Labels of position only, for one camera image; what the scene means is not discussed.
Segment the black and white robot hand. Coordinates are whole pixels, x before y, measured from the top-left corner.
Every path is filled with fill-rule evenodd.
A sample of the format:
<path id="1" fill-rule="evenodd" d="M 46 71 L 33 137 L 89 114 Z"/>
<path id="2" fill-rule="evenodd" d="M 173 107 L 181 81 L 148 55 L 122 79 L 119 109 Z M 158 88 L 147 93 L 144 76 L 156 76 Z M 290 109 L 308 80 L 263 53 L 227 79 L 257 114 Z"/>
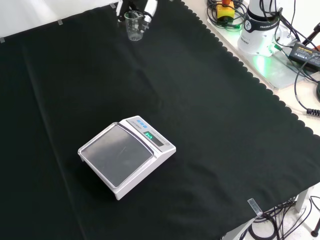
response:
<path id="1" fill-rule="evenodd" d="M 138 9 L 134 0 L 120 0 L 116 6 L 116 17 L 118 23 L 122 23 L 125 20 L 125 13 L 129 11 L 138 11 L 142 13 L 142 20 L 138 24 L 138 29 L 141 33 L 144 33 L 152 21 L 152 18 L 157 10 L 158 1 L 148 0 L 145 4 L 144 10 Z"/>

